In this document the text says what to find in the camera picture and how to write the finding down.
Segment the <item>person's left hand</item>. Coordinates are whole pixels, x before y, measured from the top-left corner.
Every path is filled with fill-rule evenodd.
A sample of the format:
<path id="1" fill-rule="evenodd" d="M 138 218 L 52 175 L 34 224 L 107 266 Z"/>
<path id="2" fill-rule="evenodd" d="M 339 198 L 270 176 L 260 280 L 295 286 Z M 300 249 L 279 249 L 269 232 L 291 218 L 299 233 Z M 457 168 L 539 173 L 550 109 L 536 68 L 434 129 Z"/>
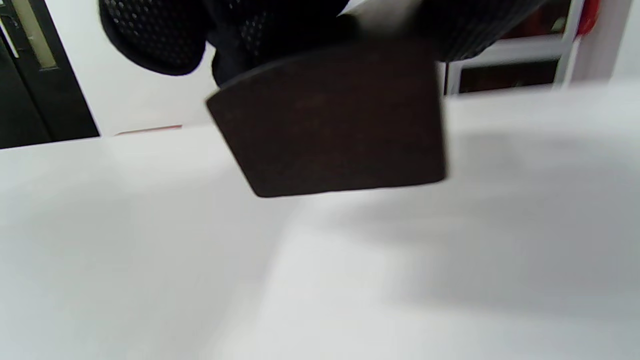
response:
<path id="1" fill-rule="evenodd" d="M 215 48 L 218 86 L 265 64 L 364 38 L 346 0 L 99 0 L 110 43 L 160 75 L 198 68 Z M 476 57 L 543 5 L 541 0 L 420 0 L 404 34 L 425 38 L 439 62 Z"/>

